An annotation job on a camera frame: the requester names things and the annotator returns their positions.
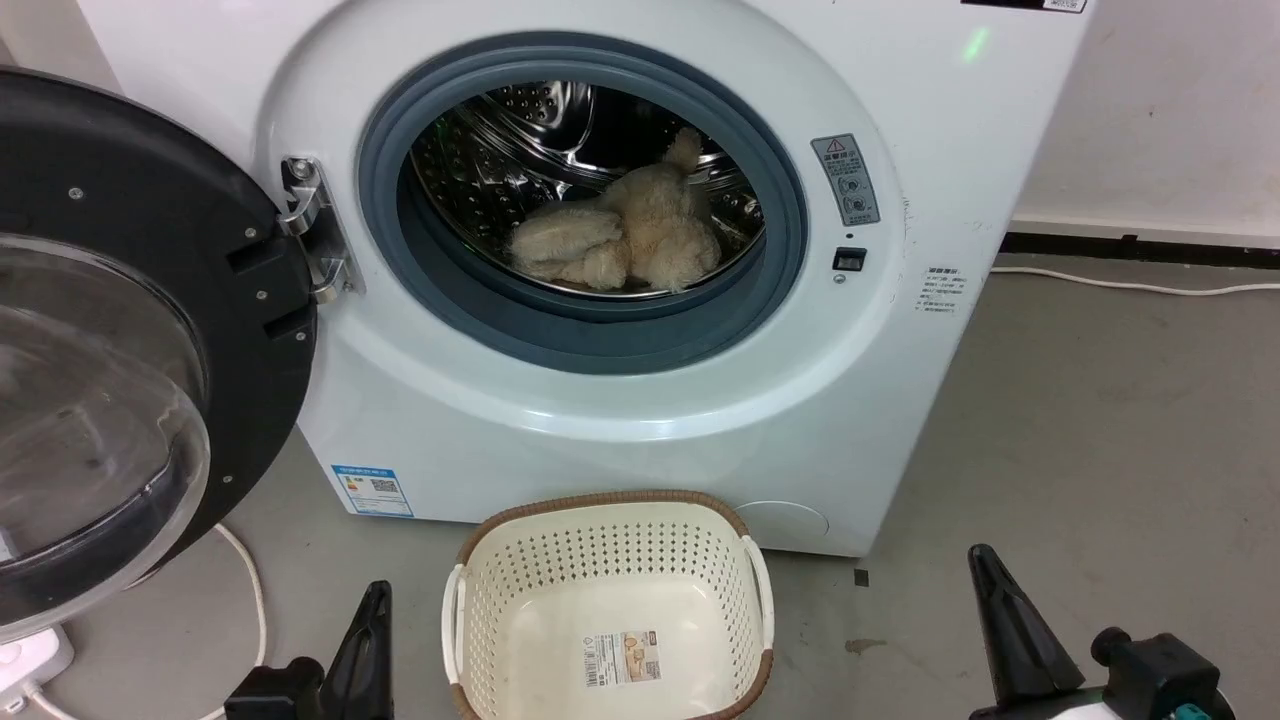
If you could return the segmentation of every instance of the white handle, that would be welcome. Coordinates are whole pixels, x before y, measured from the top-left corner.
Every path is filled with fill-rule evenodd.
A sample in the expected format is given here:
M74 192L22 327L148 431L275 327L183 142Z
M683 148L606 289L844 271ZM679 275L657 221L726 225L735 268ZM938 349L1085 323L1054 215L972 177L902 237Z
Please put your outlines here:
M454 565L449 573L449 580L444 583L444 602L440 606L440 652L444 655L444 675L451 685L458 684L458 580L462 577L462 565Z
M764 625L764 650L773 648L773 584L769 582L769 569L764 565L764 553L760 546L755 544L751 536L742 536L742 544L751 557L751 568L755 570L755 587L760 591L760 623Z

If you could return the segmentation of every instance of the laundry basket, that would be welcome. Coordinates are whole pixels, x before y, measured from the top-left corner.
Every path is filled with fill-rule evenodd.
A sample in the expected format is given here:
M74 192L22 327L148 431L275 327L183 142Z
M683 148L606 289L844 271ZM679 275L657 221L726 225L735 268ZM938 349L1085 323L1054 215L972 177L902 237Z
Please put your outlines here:
M732 509L696 492L525 505L485 521L440 618L479 720L727 720L773 665L773 593Z

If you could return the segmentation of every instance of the stuffed animal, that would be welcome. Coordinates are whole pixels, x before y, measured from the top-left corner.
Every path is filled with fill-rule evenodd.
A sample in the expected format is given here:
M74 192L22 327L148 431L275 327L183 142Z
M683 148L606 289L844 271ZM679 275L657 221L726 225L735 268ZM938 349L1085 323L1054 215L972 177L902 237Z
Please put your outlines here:
M627 277L680 292L719 263L710 206L689 183L701 137L676 133L662 160L631 170L603 195L543 208L512 236L517 270L539 279L617 290Z

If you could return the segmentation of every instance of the concrete floor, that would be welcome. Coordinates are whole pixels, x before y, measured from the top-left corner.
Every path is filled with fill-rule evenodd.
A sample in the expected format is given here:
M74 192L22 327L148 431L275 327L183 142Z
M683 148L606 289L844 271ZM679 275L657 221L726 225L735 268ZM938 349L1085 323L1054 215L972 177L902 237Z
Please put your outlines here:
M1015 258L1021 263L1025 258ZM1275 273L1041 259L1210 287ZM1172 632L1242 717L1280 676L1280 293L1179 299L997 277L982 296L883 534L859 566L774 553L777 662L753 717L959 719L991 701L965 548L988 542L1091 682L1107 625ZM364 587L394 585L402 720L453 717L439 597L470 528L352 518L301 438L230 516L256 555L269 659L328 665ZM49 694L84 720L186 720L253 655L239 560L206 538L69 626ZM38 712L28 711L37 716Z

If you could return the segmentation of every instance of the washing machine door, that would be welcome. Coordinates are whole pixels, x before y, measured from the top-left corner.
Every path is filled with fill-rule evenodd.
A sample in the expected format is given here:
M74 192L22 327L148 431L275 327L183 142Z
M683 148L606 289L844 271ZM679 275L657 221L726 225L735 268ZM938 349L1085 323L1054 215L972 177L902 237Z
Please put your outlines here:
M0 642L128 587L266 470L306 393L312 275L180 127L0 70Z

